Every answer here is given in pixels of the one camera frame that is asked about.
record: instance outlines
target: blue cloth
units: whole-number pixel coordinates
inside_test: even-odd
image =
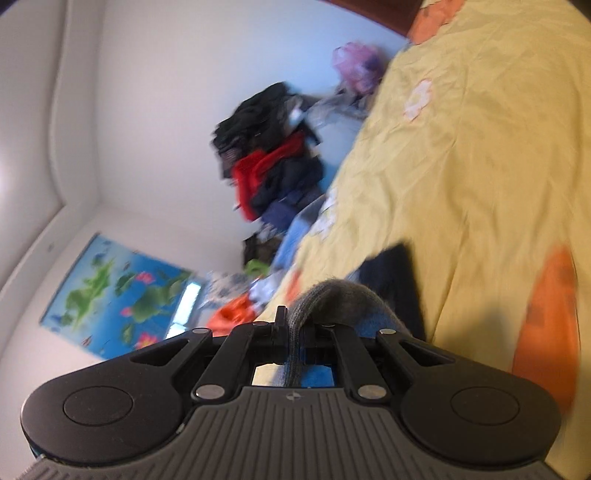
[[[331,367],[324,365],[308,365],[301,373],[302,388],[334,387],[335,379]]]
[[[285,232],[289,229],[296,214],[297,210],[287,202],[274,201],[262,214],[261,220],[274,226],[280,232]]]
[[[324,176],[322,177],[322,180],[318,182],[318,186],[323,192],[327,192],[330,188],[330,185],[332,184],[332,181],[339,172],[340,164],[333,165],[324,161],[323,159],[322,165],[324,167]]]
[[[323,203],[324,195],[321,195],[295,216],[275,254],[271,271],[288,270],[291,267],[301,239],[310,231],[318,218]]]

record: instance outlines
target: yellow bedsheet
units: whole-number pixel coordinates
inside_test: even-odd
[[[424,79],[431,101],[409,121]],[[545,256],[570,244],[582,370],[548,460],[566,478],[590,474],[590,22],[566,0],[467,0],[392,61],[333,188],[324,229],[292,268],[302,289],[407,240],[429,337],[504,370]],[[285,303],[291,275],[262,319]]]

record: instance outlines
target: grooved surface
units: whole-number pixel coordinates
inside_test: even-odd
[[[389,412],[343,390],[246,387],[236,400],[199,407],[182,433],[126,465],[76,468],[43,459],[22,480],[556,480],[543,463],[505,472],[448,465],[411,443]]]

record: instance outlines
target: white wall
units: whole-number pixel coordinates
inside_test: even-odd
[[[0,288],[62,207],[47,125],[65,7],[25,1],[0,17]]]
[[[61,4],[19,1],[23,8],[48,3]],[[349,40],[389,54],[404,43],[317,0],[108,0],[101,35],[104,3],[66,0],[67,34],[46,137],[53,184],[65,205],[0,291],[0,352],[20,319],[0,361],[4,479],[33,461],[19,423],[27,395],[96,362],[38,324],[92,235],[101,231],[192,270],[236,271],[241,240],[252,227],[232,212],[234,192],[218,179],[209,147],[215,124],[277,81],[306,93],[329,91],[337,83],[331,52]],[[3,148],[0,142],[0,155]],[[100,196],[112,207],[92,218],[97,162]]]
[[[99,201],[94,124],[104,7],[105,0],[20,0],[0,17],[0,264],[9,265],[0,286],[10,274],[0,290],[0,354]]]
[[[404,44],[318,0],[110,0],[98,86],[104,200],[236,251],[250,229],[219,180],[211,132],[272,83],[330,91],[332,51],[350,40],[390,56]]]
[[[235,271],[239,258],[216,252],[214,245],[184,229],[137,214],[102,207],[74,237],[43,280],[22,316],[0,362],[0,478],[11,479],[33,462],[20,426],[20,409],[42,383],[98,361],[84,349],[42,328],[39,321],[56,289],[98,232],[121,244],[193,271]]]

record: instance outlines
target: world map poster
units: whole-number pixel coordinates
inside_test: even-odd
[[[96,235],[41,324],[104,359],[130,353],[166,337],[190,276]]]

